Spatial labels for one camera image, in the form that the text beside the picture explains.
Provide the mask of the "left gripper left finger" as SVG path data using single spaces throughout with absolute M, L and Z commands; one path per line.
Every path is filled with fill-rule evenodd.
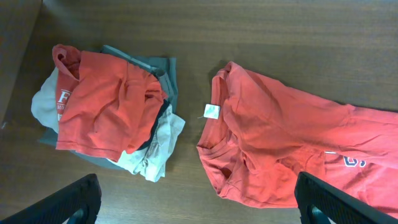
M 96 174 L 88 174 L 41 201 L 1 220 L 1 224 L 94 224 L 101 206 Z

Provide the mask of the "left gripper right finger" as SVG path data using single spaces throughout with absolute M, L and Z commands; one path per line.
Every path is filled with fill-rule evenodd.
M 372 208 L 307 172 L 300 172 L 294 190 L 302 224 L 397 224 Z

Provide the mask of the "orange soccer t-shirt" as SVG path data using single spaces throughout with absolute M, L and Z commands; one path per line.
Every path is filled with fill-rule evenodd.
M 212 80 L 197 144 L 217 195 L 295 208 L 299 173 L 397 216 L 397 114 L 341 105 L 230 62 Z

